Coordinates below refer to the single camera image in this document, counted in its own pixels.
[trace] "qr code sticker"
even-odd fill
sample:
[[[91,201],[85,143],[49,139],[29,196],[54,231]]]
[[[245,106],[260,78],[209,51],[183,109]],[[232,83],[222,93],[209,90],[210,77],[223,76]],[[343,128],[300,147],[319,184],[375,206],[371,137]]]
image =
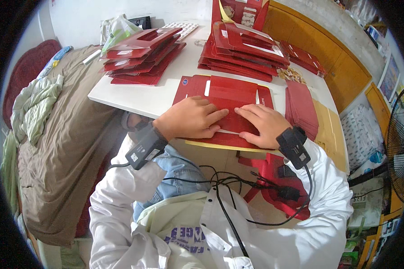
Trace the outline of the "qr code sticker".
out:
[[[132,160],[135,162],[138,160],[138,156],[136,156],[135,153],[132,154],[132,156],[130,156],[132,158]]]

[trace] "red pillow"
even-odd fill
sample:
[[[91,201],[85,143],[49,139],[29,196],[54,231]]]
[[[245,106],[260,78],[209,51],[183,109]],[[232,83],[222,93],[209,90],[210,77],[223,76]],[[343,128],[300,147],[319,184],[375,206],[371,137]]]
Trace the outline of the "red pillow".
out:
[[[3,120],[10,129],[10,118],[16,96],[22,88],[27,87],[37,77],[43,67],[60,49],[60,44],[56,40],[46,40],[24,53],[16,63],[3,101]]]

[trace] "crumpled fabric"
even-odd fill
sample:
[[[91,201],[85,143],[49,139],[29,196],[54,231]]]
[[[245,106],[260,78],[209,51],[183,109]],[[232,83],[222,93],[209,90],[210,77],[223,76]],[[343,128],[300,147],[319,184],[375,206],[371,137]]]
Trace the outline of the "crumpled fabric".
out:
[[[15,98],[12,108],[11,125],[13,133],[21,142],[25,137],[36,145],[43,133],[45,121],[60,95],[64,77],[34,79]]]
[[[3,159],[0,164],[2,184],[12,214],[18,211],[16,158],[19,144],[27,137],[32,145],[36,145],[43,133],[45,121],[60,95],[63,80],[62,75],[52,79],[34,79],[15,98],[11,116],[12,130],[3,143]]]

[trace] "fan grille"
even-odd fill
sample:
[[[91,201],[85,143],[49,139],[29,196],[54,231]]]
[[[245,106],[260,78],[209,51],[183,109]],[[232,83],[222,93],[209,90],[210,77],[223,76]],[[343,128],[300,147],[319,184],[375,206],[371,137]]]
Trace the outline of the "fan grille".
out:
[[[386,145],[388,170],[393,189],[404,203],[404,90],[392,109]]]

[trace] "red chair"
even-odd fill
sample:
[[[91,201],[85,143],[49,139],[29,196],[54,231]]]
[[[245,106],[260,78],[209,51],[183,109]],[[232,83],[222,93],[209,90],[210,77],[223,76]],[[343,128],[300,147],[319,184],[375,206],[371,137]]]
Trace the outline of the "red chair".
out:
[[[257,160],[257,159],[248,159],[239,157],[238,162],[240,164],[244,164],[247,166],[255,167],[259,169],[259,175],[263,178],[267,179],[270,182],[278,186],[290,186],[299,190],[299,199],[298,201],[287,200],[283,197],[278,196],[278,191],[276,189],[258,189],[251,188],[247,194],[244,196],[244,200],[246,202],[250,202],[256,194],[261,191],[263,198],[273,205],[275,208],[286,213],[287,217],[292,216],[296,213],[298,208],[302,206],[302,204],[307,199],[307,192],[302,185],[302,182],[297,177],[284,177],[279,178],[277,170],[280,166],[284,165],[283,157],[267,153],[265,160]],[[257,180],[257,184],[261,186],[272,186],[271,184],[264,182],[262,180]],[[307,207],[304,207],[301,212],[299,212],[295,218],[300,220],[305,220],[310,217],[310,211]]]

